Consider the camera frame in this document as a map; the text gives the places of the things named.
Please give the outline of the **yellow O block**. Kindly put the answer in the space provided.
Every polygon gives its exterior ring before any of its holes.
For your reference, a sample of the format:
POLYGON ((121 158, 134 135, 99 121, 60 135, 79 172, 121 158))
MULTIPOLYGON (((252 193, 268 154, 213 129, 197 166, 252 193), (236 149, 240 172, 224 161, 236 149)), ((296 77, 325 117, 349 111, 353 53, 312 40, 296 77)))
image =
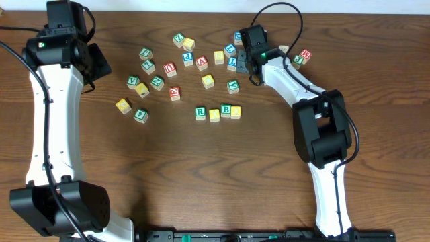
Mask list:
POLYGON ((219 122, 220 121, 220 110, 219 109, 210 109, 209 116, 211 122, 219 122))
POLYGON ((241 114, 242 114, 242 110, 240 106, 231 106, 231 109, 230 109, 231 119, 240 119, 241 114))

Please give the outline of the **green B block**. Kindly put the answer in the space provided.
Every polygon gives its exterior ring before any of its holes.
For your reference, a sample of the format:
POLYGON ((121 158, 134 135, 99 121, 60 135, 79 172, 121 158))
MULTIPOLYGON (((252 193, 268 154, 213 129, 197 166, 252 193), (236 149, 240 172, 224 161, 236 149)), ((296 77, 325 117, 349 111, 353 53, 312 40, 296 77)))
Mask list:
POLYGON ((230 118, 231 117, 231 105, 230 104, 222 104, 220 109, 220 115, 222 118, 230 118))

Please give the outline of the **green R block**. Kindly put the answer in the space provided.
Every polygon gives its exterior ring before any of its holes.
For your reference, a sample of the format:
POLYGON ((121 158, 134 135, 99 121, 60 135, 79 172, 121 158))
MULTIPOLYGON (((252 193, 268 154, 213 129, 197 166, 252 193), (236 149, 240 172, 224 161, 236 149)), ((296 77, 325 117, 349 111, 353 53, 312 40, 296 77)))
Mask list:
POLYGON ((206 119, 206 108, 204 106, 195 108, 195 117, 196 120, 205 120, 206 119))

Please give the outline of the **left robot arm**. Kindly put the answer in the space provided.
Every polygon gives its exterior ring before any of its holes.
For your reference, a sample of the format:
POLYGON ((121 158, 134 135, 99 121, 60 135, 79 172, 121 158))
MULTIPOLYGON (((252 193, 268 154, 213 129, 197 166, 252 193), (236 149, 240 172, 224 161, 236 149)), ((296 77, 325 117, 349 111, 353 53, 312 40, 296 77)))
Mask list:
POLYGON ((17 59, 29 70, 34 140, 23 188, 9 194, 12 210, 41 236, 61 241, 134 241, 133 222, 110 208, 105 188, 86 180, 79 142, 79 104, 86 85, 111 73, 73 1, 49 1, 47 24, 17 59))

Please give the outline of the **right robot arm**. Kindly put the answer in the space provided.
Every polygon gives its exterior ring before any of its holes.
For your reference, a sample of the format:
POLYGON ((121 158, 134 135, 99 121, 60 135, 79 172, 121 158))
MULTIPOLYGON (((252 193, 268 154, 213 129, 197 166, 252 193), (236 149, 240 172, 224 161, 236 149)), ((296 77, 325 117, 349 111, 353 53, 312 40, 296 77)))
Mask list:
POLYGON ((250 74, 276 90, 292 108, 294 145, 312 175, 317 228, 324 237, 339 238, 352 227, 344 184, 352 138, 343 96, 315 86, 299 73, 286 53, 269 45, 262 26, 239 33, 250 74))

